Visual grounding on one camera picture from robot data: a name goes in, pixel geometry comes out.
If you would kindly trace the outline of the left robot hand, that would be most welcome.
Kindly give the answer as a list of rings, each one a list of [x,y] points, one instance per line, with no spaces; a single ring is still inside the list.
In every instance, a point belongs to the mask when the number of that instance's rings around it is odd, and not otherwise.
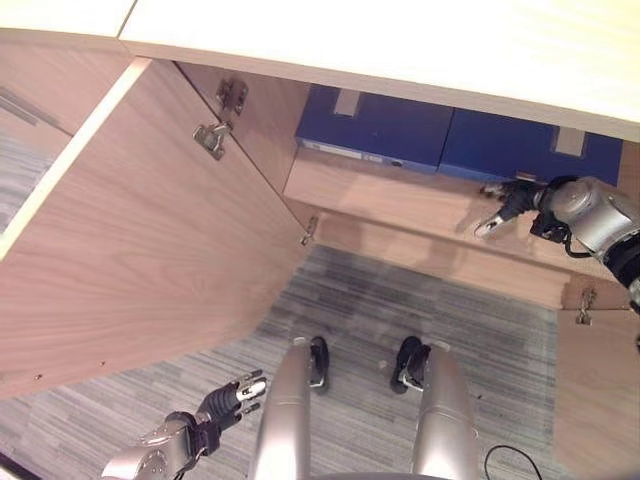
[[[197,409],[196,421],[227,430],[261,407],[260,398],[266,389],[267,379],[261,369],[244,374],[210,392]]]

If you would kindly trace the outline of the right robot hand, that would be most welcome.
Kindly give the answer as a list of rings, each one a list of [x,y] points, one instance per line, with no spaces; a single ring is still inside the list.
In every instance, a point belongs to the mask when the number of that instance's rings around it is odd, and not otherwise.
[[[519,215],[537,210],[544,190],[544,185],[522,179],[484,185],[480,194],[496,199],[501,206],[492,216],[479,223],[474,235],[479,238],[486,237]]]

